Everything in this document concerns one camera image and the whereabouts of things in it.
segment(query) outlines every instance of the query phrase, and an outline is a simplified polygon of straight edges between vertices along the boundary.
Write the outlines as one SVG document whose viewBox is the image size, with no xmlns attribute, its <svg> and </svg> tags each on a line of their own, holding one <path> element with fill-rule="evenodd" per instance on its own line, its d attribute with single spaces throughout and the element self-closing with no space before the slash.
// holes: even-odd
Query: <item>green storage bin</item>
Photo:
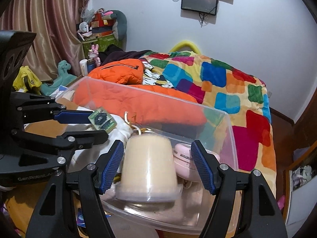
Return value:
<svg viewBox="0 0 317 238">
<path fill-rule="evenodd" d="M 85 58 L 88 58 L 88 51 L 91 49 L 91 45 L 99 45 L 99 52 L 103 52 L 107 49 L 108 46 L 111 44 L 116 45 L 117 47 L 122 48 L 122 41 L 117 41 L 115 39 L 115 36 L 113 34 L 104 36 L 104 37 L 99 37 L 95 39 L 90 39 L 86 41 L 81 41 L 82 47 L 84 48 L 84 55 Z"/>
</svg>

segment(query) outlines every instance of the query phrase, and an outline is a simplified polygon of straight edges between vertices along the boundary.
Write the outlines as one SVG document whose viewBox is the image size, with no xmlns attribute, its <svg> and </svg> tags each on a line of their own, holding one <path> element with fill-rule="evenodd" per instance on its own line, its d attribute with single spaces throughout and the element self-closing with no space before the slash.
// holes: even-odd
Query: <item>yellow cloth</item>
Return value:
<svg viewBox="0 0 317 238">
<path fill-rule="evenodd" d="M 32 89 L 35 87 L 35 90 L 38 94 L 40 93 L 39 87 L 41 86 L 42 82 L 39 78 L 32 72 L 32 70 L 28 66 L 22 66 L 19 70 L 17 77 L 13 82 L 13 87 L 16 91 L 23 89 L 24 92 L 30 91 L 24 84 L 24 77 L 28 77 L 28 83 L 30 88 Z"/>
</svg>

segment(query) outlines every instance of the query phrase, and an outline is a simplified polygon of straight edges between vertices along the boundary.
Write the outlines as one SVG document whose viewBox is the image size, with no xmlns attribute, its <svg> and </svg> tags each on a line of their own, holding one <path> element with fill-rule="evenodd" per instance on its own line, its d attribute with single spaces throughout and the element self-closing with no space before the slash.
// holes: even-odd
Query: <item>dark blanket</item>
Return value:
<svg viewBox="0 0 317 238">
<path fill-rule="evenodd" d="M 124 59 L 139 59 L 147 52 L 151 52 L 151 50 L 124 52 L 121 48 L 111 44 L 104 52 L 99 52 L 99 58 L 102 66 L 110 62 L 116 62 Z"/>
</svg>

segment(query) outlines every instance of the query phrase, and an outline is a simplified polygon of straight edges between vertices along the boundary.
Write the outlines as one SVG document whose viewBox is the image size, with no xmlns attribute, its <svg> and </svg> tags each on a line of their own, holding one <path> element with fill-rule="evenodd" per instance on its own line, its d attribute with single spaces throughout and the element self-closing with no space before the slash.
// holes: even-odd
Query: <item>colorful blanket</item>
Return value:
<svg viewBox="0 0 317 238">
<path fill-rule="evenodd" d="M 273 133 L 263 81 L 194 52 L 148 52 L 140 60 L 146 66 L 143 84 L 175 88 L 192 95 L 200 104 L 227 112 L 239 169 L 259 169 L 275 194 Z"/>
</svg>

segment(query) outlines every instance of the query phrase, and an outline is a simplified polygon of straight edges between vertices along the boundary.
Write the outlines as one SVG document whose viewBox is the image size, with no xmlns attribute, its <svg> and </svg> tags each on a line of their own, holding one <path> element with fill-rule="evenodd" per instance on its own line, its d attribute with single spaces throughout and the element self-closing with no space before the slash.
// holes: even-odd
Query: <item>wooden floor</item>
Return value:
<svg viewBox="0 0 317 238">
<path fill-rule="evenodd" d="M 284 170 L 293 163 L 293 151 L 297 149 L 292 125 L 271 114 L 273 142 L 276 155 L 276 200 L 285 195 Z"/>
</svg>

